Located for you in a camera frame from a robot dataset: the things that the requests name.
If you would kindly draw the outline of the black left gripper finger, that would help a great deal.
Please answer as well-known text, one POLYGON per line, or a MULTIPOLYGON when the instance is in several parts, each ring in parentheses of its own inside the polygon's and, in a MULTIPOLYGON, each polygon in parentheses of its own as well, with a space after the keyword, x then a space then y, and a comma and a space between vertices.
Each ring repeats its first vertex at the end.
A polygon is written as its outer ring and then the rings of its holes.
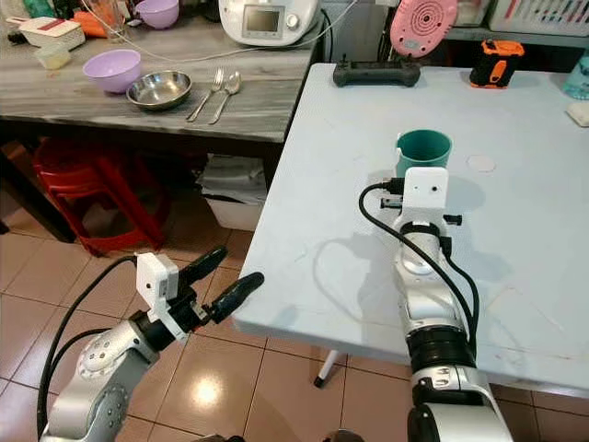
POLYGON ((222 292, 214 302, 209 306, 209 317, 215 323, 222 323, 232 312, 244 303, 244 300, 252 294, 254 290, 264 283, 265 277, 260 271, 254 271, 247 276, 240 277, 233 282, 226 290, 222 292))
POLYGON ((203 278, 211 276, 227 256, 227 247, 215 247, 206 252, 198 260, 190 262, 189 265, 179 271, 179 286, 191 287, 203 278))

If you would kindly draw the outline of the teal plastic cup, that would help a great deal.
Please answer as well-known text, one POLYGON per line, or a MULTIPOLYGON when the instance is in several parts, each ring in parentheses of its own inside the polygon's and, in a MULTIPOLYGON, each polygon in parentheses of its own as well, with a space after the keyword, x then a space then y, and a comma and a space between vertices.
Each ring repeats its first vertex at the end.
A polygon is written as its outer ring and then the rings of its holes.
POLYGON ((411 168, 445 168, 453 142, 446 134, 429 129, 418 129, 400 134, 396 140, 396 178, 404 178, 411 168))

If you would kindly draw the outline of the white bin with bag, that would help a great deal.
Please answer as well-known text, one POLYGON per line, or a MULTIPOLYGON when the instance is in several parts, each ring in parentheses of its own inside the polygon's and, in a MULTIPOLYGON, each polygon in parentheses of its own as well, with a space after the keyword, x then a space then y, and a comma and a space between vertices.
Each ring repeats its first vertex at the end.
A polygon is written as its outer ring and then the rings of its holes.
POLYGON ((268 198, 268 180, 260 158, 211 153, 198 184, 220 227, 256 231, 268 198))

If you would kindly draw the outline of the white table leg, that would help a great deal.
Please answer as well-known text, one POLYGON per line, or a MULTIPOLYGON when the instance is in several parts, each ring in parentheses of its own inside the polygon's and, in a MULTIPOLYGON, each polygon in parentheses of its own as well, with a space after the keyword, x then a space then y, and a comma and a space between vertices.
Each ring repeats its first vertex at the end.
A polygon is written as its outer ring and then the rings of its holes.
POLYGON ((331 375, 333 367, 336 365, 340 357, 340 351, 329 350, 327 357, 325 357, 323 363, 321 363, 318 374, 315 378, 313 378, 313 386, 315 386, 317 389, 324 387, 324 384, 327 383, 327 380, 329 379, 329 375, 331 375))

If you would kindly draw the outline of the red plastic stool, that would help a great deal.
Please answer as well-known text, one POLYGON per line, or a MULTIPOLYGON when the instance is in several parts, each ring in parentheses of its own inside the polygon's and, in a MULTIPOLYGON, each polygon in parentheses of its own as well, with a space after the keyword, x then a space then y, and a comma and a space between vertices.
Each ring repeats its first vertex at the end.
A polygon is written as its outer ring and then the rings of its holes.
POLYGON ((163 247, 171 197, 135 153, 48 138, 35 148, 32 165, 53 205, 94 256, 142 243, 163 247), (94 205, 118 211, 130 230, 106 237, 89 231, 84 219, 94 205))

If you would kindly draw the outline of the steel fork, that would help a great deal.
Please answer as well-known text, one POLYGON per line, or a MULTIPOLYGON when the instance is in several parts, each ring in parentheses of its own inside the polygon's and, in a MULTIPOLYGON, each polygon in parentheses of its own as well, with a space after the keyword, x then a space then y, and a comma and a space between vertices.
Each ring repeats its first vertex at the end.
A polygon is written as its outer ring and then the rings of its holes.
POLYGON ((206 106, 207 102, 214 96, 215 93, 220 91, 224 87, 225 81, 227 80, 227 72, 224 68, 218 68, 217 71, 214 73, 214 79, 212 79, 211 87, 209 88, 209 92, 202 97, 202 100, 199 101, 195 110, 189 114, 189 117, 186 118, 186 122, 195 122, 199 117, 199 113, 202 112, 203 107, 206 106))

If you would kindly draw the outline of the stainless steel bowl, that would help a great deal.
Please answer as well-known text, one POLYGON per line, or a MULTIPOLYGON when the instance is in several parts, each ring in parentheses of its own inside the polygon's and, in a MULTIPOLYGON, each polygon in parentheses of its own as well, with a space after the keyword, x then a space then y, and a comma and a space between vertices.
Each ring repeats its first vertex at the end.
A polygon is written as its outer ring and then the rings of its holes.
POLYGON ((127 99, 144 112, 163 112, 177 107, 192 92, 193 84, 186 73, 166 70, 147 73, 126 89, 127 99))

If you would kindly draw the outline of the steel spoon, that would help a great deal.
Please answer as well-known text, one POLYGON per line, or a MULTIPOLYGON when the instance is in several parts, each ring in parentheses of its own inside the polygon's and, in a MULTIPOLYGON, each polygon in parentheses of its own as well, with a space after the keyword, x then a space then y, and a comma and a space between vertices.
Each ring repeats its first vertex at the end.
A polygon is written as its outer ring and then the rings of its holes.
POLYGON ((227 102, 230 101, 231 98, 233 96, 235 96, 235 94, 240 91, 240 89, 241 89, 241 74, 239 71, 232 72, 231 76, 228 76, 226 83, 224 84, 224 87, 223 87, 223 90, 225 92, 225 97, 224 97, 223 101, 220 102, 218 109, 215 110, 214 117, 212 118, 210 123, 219 122, 219 119, 222 118, 222 114, 223 114, 224 109, 227 105, 227 102))

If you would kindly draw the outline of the large purple plastic bowl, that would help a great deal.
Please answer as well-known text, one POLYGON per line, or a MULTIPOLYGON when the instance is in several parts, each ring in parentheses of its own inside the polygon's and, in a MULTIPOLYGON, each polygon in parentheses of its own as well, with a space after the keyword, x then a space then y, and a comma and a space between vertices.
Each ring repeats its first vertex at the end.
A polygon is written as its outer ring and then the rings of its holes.
POLYGON ((92 56, 83 73, 102 91, 121 94, 142 75, 142 55, 130 48, 117 48, 92 56))

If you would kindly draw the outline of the white kitchen appliance with screen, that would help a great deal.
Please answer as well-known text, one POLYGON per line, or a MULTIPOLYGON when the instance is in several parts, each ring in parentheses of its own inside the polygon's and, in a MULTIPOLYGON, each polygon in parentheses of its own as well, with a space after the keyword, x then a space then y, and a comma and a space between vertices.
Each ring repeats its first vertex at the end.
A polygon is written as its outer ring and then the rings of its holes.
POLYGON ((217 0, 220 24, 241 45, 295 45, 316 24, 320 0, 217 0))

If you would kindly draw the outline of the small pale yellow container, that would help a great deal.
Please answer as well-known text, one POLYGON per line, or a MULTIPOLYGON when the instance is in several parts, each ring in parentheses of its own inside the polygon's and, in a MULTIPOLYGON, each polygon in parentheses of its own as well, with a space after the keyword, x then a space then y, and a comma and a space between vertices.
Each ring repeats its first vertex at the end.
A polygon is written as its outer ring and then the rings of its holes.
POLYGON ((64 43, 47 43, 47 45, 37 48, 33 52, 33 56, 42 68, 50 71, 60 70, 72 59, 70 48, 64 43))

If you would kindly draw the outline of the small purple plastic bowl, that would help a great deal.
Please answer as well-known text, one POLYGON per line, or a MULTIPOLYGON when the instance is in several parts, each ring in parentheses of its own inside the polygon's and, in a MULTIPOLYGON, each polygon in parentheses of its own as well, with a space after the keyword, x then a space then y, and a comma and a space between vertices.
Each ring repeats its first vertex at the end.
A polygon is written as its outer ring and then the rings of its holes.
POLYGON ((178 21, 180 5, 180 0, 140 0, 134 11, 152 29, 168 29, 178 21))

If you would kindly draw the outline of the black handheld controller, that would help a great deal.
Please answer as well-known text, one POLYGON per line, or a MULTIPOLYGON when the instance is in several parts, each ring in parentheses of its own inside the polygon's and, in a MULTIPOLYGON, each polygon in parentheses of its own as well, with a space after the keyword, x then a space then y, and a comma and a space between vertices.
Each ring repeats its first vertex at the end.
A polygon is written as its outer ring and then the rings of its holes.
POLYGON ((336 86, 400 85, 412 87, 421 77, 421 65, 414 62, 340 62, 332 73, 336 86))

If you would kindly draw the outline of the orange packet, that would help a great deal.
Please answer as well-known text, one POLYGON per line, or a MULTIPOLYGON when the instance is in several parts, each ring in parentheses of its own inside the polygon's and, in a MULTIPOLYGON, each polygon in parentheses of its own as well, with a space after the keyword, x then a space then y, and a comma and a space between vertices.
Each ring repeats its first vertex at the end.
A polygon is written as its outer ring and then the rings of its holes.
POLYGON ((106 27, 101 25, 101 22, 93 13, 75 11, 71 20, 81 26, 81 29, 88 38, 107 39, 109 37, 106 27))

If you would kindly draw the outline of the white box with red lid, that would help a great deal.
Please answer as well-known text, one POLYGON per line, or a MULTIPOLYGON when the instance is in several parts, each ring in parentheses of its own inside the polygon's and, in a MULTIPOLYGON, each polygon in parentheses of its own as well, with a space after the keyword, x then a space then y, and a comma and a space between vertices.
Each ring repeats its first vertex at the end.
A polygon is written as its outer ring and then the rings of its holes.
POLYGON ((17 25, 30 45, 43 47, 60 43, 67 51, 83 45, 86 35, 79 22, 56 17, 9 17, 7 24, 17 25))

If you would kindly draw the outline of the pink round fan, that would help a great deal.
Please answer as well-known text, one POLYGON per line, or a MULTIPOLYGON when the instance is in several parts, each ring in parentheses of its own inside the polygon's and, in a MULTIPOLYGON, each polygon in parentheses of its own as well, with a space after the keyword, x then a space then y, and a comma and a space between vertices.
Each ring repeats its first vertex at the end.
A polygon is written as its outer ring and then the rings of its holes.
POLYGON ((458 17, 458 0, 397 0, 388 26, 395 54, 417 59, 429 54, 458 17))

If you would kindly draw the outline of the orange and black device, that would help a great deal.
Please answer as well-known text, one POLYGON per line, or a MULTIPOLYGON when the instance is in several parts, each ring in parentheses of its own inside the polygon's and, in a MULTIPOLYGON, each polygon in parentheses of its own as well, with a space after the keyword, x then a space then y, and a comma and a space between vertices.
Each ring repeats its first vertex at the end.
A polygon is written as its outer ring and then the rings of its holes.
POLYGON ((514 71, 525 56, 525 46, 518 41, 480 43, 482 53, 468 75, 468 83, 478 88, 507 88, 514 71))

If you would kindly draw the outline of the small white block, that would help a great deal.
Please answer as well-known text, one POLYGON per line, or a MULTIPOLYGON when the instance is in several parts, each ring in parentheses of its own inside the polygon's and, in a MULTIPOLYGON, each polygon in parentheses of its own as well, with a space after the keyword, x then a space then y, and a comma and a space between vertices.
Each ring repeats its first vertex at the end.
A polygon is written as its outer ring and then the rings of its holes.
POLYGON ((569 118, 572 118, 573 122, 576 122, 577 126, 589 129, 589 100, 572 102, 565 109, 565 113, 569 118))

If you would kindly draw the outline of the teal bottle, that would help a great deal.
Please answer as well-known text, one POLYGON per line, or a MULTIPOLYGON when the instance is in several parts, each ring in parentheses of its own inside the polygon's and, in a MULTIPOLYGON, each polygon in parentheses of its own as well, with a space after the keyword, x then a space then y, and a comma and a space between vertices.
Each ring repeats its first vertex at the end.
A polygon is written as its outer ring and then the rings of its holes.
POLYGON ((565 77, 562 92, 572 99, 589 100, 589 48, 565 77))

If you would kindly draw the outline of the white slatted basket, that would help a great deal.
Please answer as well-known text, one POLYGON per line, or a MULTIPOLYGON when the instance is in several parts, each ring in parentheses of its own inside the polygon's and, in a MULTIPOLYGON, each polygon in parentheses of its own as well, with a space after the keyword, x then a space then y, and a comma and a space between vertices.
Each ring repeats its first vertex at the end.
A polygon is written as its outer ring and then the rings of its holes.
POLYGON ((589 0, 496 0, 489 29, 589 37, 589 0))

